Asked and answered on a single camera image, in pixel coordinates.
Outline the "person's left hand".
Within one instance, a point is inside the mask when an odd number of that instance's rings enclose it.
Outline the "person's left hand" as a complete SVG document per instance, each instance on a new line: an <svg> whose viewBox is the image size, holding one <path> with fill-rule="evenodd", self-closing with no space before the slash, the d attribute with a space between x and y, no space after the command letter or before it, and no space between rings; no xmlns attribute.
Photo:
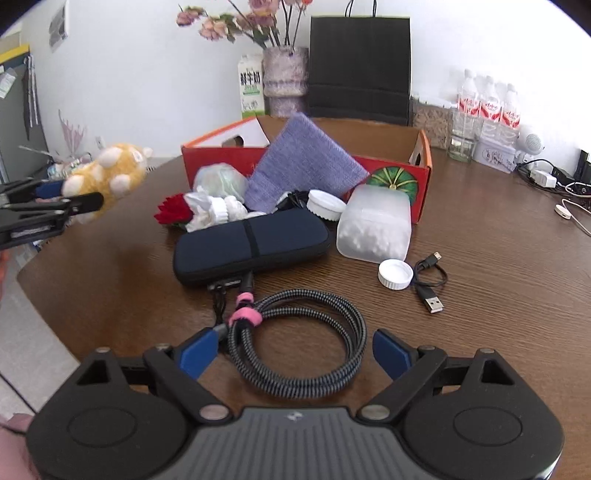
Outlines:
<svg viewBox="0 0 591 480"><path fill-rule="evenodd" d="M38 480L40 478L26 447L24 434L33 420L28 414L1 417L1 480Z"/></svg>

